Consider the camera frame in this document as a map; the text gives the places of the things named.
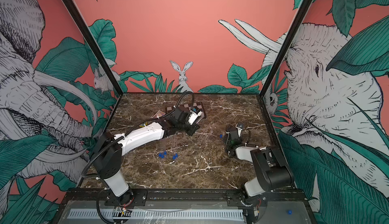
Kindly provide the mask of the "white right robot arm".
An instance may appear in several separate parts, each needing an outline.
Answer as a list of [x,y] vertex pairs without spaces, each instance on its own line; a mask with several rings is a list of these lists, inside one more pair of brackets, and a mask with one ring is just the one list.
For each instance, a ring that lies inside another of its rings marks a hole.
[[254,197],[291,186],[294,183],[294,175],[282,150],[275,145],[259,147],[250,144],[251,132],[248,132],[248,138],[244,141],[242,138],[244,130],[242,124],[228,125],[223,142],[228,157],[248,161],[254,166],[256,177],[244,184],[245,194]]

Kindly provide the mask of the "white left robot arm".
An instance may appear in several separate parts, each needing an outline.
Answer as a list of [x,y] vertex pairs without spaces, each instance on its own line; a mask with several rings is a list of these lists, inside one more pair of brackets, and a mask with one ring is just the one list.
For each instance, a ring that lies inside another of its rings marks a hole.
[[138,147],[167,138],[177,132],[192,136],[200,128],[199,122],[205,117],[206,113],[202,106],[190,109],[181,105],[130,133],[103,134],[93,151],[92,166],[114,196],[123,197],[130,194],[130,187],[121,173],[122,157]]

